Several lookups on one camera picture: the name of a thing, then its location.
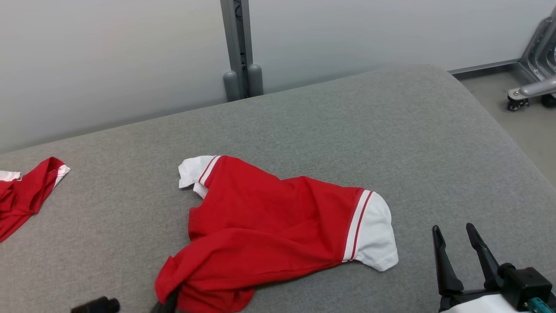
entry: caster wheel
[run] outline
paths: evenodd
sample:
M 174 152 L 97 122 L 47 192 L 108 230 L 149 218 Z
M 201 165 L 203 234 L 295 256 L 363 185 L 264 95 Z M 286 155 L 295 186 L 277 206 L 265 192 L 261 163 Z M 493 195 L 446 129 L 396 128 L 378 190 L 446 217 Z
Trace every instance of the caster wheel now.
M 508 110 L 510 111 L 517 111 L 521 109 L 523 106 L 529 106 L 529 99 L 521 99 L 521 100 L 514 100 L 508 96 Z
M 552 95 L 543 95 L 540 97 L 540 102 L 551 109 L 556 107 L 556 99 Z

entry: gray table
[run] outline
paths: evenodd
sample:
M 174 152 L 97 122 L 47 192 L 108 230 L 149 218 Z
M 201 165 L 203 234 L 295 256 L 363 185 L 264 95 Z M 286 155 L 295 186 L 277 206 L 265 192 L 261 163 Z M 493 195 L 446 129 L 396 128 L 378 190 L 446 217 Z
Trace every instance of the gray table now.
M 471 94 L 430 66 L 378 70 L 0 155 L 29 171 L 56 156 L 72 171 L 0 245 L 0 306 L 62 312 L 101 295 L 147 312 L 169 255 L 188 243 L 178 189 L 185 158 L 228 154 L 282 178 L 308 175 L 380 193 L 400 261 L 349 263 L 260 288 L 246 312 L 438 310 L 431 227 L 466 288 L 483 278 L 465 223 L 500 263 L 556 283 L 556 193 Z

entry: crumpled red cloth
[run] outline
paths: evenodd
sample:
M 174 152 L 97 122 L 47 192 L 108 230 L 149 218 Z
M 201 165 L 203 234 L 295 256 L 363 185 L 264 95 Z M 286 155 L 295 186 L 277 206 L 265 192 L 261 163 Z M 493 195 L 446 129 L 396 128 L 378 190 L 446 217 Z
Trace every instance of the crumpled red cloth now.
M 64 162 L 51 157 L 21 178 L 0 180 L 0 242 L 38 213 L 52 189 L 69 171 Z M 2 173 L 19 176 L 15 172 Z

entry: red fabric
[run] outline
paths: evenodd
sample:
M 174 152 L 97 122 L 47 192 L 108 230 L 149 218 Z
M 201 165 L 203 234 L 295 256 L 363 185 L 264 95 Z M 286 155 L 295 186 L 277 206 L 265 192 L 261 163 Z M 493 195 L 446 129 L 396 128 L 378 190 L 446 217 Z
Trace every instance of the red fabric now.
M 48 158 L 20 180 L 0 181 L 0 242 L 37 214 L 64 163 Z
M 208 175 L 206 198 L 190 210 L 191 243 L 156 279 L 162 303 L 183 283 L 179 309 L 237 312 L 256 285 L 341 263 L 363 189 L 308 177 L 280 180 L 230 156 Z

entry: white panel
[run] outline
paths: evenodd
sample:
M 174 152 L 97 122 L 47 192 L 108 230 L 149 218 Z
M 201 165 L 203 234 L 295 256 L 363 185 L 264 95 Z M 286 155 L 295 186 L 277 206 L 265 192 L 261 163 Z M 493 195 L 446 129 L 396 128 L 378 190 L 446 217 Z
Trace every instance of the white panel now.
M 1 0 L 0 151 L 225 102 L 219 1 Z
M 372 70 L 517 59 L 556 0 L 250 0 L 265 93 Z

